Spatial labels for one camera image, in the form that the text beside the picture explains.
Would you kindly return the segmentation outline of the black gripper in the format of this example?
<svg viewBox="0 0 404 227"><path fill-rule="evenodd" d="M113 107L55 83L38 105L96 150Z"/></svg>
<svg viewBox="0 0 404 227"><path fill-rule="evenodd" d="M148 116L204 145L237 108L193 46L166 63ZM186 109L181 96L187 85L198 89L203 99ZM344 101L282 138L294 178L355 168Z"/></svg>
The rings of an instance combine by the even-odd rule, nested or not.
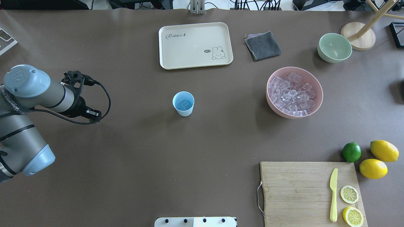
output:
<svg viewBox="0 0 404 227"><path fill-rule="evenodd" d="M84 117L90 122L101 120L102 112L86 105L84 98L75 97L72 106L68 109L68 118Z"/></svg>

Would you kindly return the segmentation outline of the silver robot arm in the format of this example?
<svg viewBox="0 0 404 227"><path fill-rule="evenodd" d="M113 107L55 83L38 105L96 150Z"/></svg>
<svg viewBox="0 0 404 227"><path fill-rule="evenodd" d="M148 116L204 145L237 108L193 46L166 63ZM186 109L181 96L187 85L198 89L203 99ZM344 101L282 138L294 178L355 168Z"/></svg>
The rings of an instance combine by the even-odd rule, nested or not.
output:
<svg viewBox="0 0 404 227"><path fill-rule="evenodd" d="M1 84L1 182L16 174L31 176L55 161L49 145L30 120L28 114L50 113L68 122L75 117L99 122L104 116L86 105L81 96L83 86L101 83L80 71L64 73L61 82L34 66L22 64L11 68Z"/></svg>

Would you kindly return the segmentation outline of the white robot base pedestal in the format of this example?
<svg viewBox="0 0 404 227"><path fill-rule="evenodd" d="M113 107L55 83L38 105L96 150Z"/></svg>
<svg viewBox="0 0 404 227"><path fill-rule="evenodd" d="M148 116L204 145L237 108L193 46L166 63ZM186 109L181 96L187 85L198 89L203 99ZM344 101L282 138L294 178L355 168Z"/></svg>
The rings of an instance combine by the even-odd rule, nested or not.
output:
<svg viewBox="0 0 404 227"><path fill-rule="evenodd" d="M237 227L236 217L160 217L155 227Z"/></svg>

